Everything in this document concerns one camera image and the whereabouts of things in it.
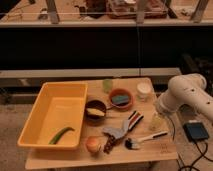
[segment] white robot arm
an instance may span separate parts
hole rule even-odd
[[[213,97],[204,89],[206,80],[200,74],[175,76],[169,80],[168,90],[155,103],[158,113],[168,115],[187,104],[213,122]]]

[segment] cup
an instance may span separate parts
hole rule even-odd
[[[112,90],[113,87],[113,82],[111,79],[104,79],[102,82],[103,86],[103,91],[105,93],[109,93]]]
[[[142,101],[146,101],[148,96],[151,94],[151,86],[148,83],[141,82],[137,85],[138,97]]]

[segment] floor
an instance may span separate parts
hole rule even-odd
[[[28,114],[32,108],[32,104],[22,104],[20,101],[16,101],[13,104],[0,104],[0,167],[1,171],[25,171],[25,160],[27,157],[28,151],[17,146],[17,139],[20,135],[22,127]],[[192,143],[189,143],[180,123],[183,123],[187,120],[187,117],[184,118],[181,114],[174,114],[171,116],[172,120],[175,122],[176,126],[176,135],[175,135],[175,144],[177,146],[177,151],[182,157],[186,165],[191,164],[198,156],[199,152],[196,149],[196,146]],[[206,156],[213,159],[213,126],[212,124],[202,115],[196,116],[196,119],[202,121],[210,134],[210,138],[207,140],[209,144],[209,150]],[[168,121],[168,125],[172,132],[171,122]],[[205,159],[201,159],[195,165],[201,171],[211,171],[213,170],[213,164]],[[119,167],[102,167],[102,171],[141,171],[141,170],[150,170],[150,171],[177,171],[178,164],[176,160],[156,162],[151,165],[151,168],[147,169],[141,167],[141,165],[135,166],[119,166]],[[77,168],[77,169],[63,169],[63,170],[100,170],[97,167],[91,168]]]

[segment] black cable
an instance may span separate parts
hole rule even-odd
[[[167,118],[169,119],[169,121],[172,124],[172,128],[173,128],[172,140],[174,140],[175,139],[175,135],[176,135],[175,124],[174,124],[174,122],[173,122],[173,120],[172,120],[172,118],[170,116],[167,116]],[[178,158],[180,159],[180,161],[182,163],[182,166],[185,166],[185,163],[183,162],[183,159],[181,158],[180,154],[178,154]],[[178,167],[180,169],[181,168],[181,164],[179,163],[178,159],[176,161],[177,161]]]
[[[172,118],[170,116],[167,116],[167,118],[170,120],[171,124],[172,124],[172,127],[173,127],[173,135],[172,135],[172,139],[174,140],[175,139],[175,134],[176,134],[176,129],[175,129],[175,124],[172,120]]]
[[[197,169],[196,167],[194,167],[194,165],[195,165],[195,164],[207,153],[207,151],[208,151],[208,144],[205,143],[205,145],[206,145],[206,148],[205,148],[204,152],[201,152],[201,155],[200,155],[198,158],[196,158],[196,159],[192,162],[191,165],[183,166],[183,167],[181,167],[178,171],[181,171],[182,169],[187,169],[187,168],[190,169],[189,171],[192,171],[192,169],[194,169],[194,170],[196,170],[196,171],[199,171],[199,169]]]
[[[197,143],[195,143],[195,145],[196,145],[196,147],[197,147],[197,149],[198,149],[198,151],[200,152],[200,154],[202,154],[202,151],[201,151],[201,149],[200,149],[200,147],[198,146],[198,144]],[[208,161],[210,161],[210,162],[213,162],[213,159],[210,159],[209,157],[207,157],[207,156],[203,156],[206,160],[208,160]]]

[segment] wooden table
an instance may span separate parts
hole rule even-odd
[[[102,91],[102,80],[87,81],[88,82],[88,101],[92,99],[102,100],[108,105],[108,95]],[[141,101],[137,97],[136,85],[140,82],[152,84],[148,78],[130,78],[130,79],[113,79],[113,88],[125,88],[129,90],[134,97],[134,104],[131,110],[120,112],[112,109],[107,111],[107,119],[102,125],[92,126],[84,120],[81,140],[79,147],[74,151],[54,151],[31,149],[26,161],[26,169],[43,169],[43,168],[63,168],[63,167],[79,167],[79,166],[98,166],[112,164],[131,164],[142,163],[147,161],[170,160],[177,158],[176,147],[170,135],[161,137],[156,140],[144,142],[140,150],[127,150],[124,147],[124,141],[113,148],[110,154],[103,153],[103,148],[98,156],[91,156],[85,147],[85,141],[88,136],[98,136],[101,139],[102,147],[106,143],[107,137],[102,134],[103,126],[113,126],[120,128],[122,122],[134,110],[141,112],[144,118],[134,128],[127,137],[146,136],[153,131],[148,129],[153,114],[156,112],[154,101],[156,95],[153,93],[146,102]],[[155,132],[168,130],[166,122]]]

